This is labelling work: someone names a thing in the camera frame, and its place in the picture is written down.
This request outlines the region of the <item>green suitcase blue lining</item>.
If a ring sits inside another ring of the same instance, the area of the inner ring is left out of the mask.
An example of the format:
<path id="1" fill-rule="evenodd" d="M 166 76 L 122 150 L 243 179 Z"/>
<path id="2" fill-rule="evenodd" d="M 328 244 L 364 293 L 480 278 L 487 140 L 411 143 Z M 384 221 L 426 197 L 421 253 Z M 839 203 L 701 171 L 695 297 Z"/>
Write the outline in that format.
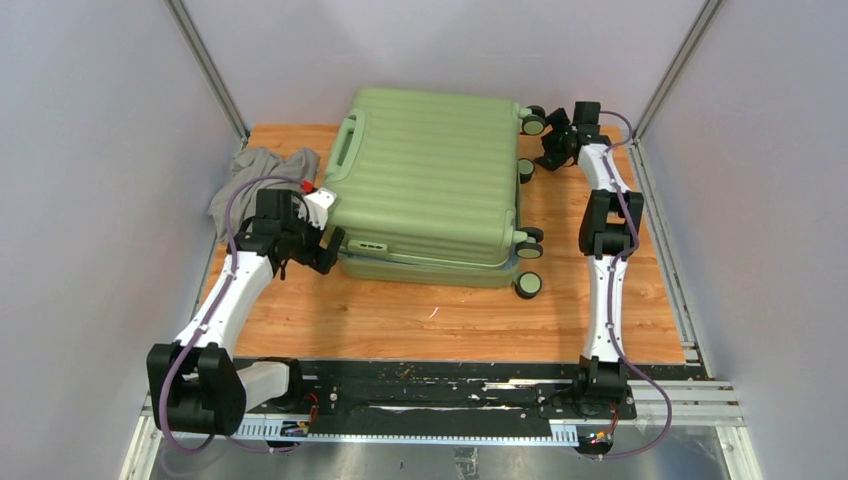
<path id="1" fill-rule="evenodd" d="M 507 98 L 363 88 L 323 173 L 349 277 L 504 288 L 517 276 L 518 140 Z"/>

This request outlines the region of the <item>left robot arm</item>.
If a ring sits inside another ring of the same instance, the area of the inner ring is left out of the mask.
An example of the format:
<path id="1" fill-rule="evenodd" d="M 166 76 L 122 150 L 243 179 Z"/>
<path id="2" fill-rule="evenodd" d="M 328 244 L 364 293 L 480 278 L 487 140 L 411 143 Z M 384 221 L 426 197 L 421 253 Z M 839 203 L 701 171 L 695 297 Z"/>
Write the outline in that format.
<path id="1" fill-rule="evenodd" d="M 146 358 L 154 419 L 164 433 L 232 435 L 263 404 L 283 413 L 308 400 L 300 363 L 265 357 L 239 368 L 234 346 L 260 294 L 290 262 L 325 275 L 345 232 L 327 234 L 336 193 L 261 188 L 253 215 L 225 231 L 227 255 L 209 295 L 183 331 Z"/>

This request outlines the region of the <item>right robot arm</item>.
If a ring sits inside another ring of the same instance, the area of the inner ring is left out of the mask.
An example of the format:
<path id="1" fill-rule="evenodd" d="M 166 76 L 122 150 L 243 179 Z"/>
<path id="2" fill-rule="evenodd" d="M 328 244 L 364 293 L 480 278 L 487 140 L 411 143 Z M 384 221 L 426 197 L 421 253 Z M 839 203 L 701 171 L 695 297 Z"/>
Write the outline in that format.
<path id="1" fill-rule="evenodd" d="M 547 116 L 550 132 L 543 136 L 543 162 L 549 169 L 570 163 L 579 167 L 589 197 L 578 232 L 578 247 L 589 271 L 589 330 L 578 370 L 564 395 L 575 413 L 596 417 L 619 406 L 627 397 L 628 362 L 622 335 L 623 284 L 630 257 L 640 246 L 644 207 L 641 193 L 628 186 L 614 159 L 625 146 L 600 132 L 600 117 L 623 115 L 597 101 L 577 101 L 573 114 L 559 108 Z"/>

